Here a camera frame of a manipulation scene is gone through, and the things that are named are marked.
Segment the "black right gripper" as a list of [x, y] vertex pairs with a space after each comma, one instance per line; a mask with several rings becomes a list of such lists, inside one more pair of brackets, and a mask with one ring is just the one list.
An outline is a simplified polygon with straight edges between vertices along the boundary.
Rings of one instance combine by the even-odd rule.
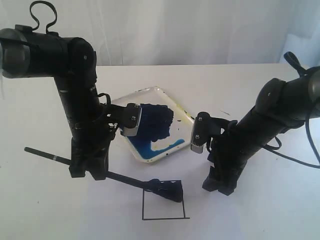
[[208, 160], [212, 164], [202, 183], [208, 192], [218, 190], [231, 195], [249, 159], [248, 123], [246, 120], [211, 119], [208, 123]]

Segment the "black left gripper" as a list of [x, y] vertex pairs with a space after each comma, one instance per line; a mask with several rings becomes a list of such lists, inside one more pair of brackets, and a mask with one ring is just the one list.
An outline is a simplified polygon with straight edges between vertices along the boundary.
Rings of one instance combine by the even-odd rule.
[[108, 117], [85, 122], [78, 122], [72, 117], [69, 119], [72, 138], [68, 169], [72, 178], [84, 178], [87, 168], [94, 180], [106, 179], [109, 153], [98, 151], [108, 150], [110, 142], [115, 139], [117, 128], [109, 123]]

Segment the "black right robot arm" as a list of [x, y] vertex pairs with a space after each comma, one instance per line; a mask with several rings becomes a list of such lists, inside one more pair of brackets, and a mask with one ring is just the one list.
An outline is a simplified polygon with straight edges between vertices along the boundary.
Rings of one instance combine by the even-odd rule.
[[[141, 104], [142, 118], [137, 135], [133, 137], [134, 145], [143, 151], [149, 151], [151, 142], [169, 137], [170, 127], [175, 117], [173, 109], [166, 105]], [[277, 138], [290, 129], [305, 125], [307, 138], [320, 163], [319, 153], [310, 134], [310, 119], [320, 117], [320, 67], [302, 70], [299, 78], [285, 82], [278, 78], [268, 81], [259, 92], [255, 105], [238, 122], [210, 116], [199, 112], [191, 131], [191, 150], [202, 153], [203, 147], [209, 152], [209, 174], [202, 184], [208, 192], [218, 190], [230, 195], [237, 187], [237, 181], [247, 161], [261, 148], [293, 162], [320, 168], [286, 155], [278, 150], [282, 143]], [[278, 146], [270, 146], [273, 138]], [[183, 188], [181, 181], [160, 181], [151, 179], [142, 182], [109, 171], [108, 148], [94, 160], [87, 161], [87, 171], [95, 180], [111, 178], [148, 192], [152, 192], [174, 202], [181, 202]]]

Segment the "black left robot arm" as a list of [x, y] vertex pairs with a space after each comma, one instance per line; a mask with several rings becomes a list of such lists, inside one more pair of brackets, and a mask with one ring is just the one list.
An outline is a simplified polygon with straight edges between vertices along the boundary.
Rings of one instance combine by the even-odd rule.
[[108, 105], [99, 101], [93, 47], [81, 37], [17, 26], [0, 31], [0, 52], [4, 77], [54, 79], [72, 135], [70, 175], [82, 178], [90, 173], [95, 180], [104, 180], [115, 135], [107, 122]]

